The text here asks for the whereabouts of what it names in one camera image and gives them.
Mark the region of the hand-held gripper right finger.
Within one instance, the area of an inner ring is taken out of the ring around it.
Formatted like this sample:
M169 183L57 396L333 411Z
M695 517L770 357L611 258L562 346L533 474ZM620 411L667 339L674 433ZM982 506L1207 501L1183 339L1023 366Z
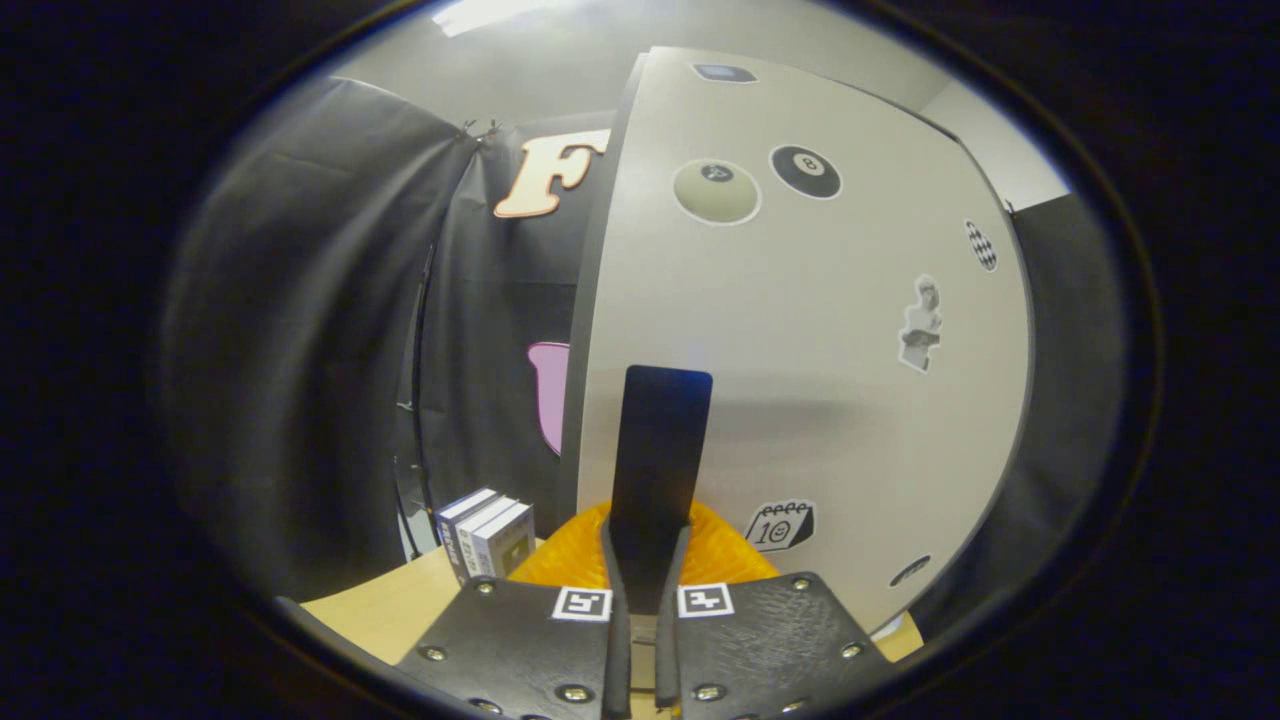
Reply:
M659 705L678 719L817 719L859 706L892 669L819 574L777 570L691 506L658 616Z

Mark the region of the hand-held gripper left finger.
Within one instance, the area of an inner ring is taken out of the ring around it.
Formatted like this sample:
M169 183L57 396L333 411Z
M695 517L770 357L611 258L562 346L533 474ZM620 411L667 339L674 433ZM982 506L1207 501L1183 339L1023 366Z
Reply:
M580 512L508 577L468 580L396 669L476 715L630 717L609 515L608 503Z

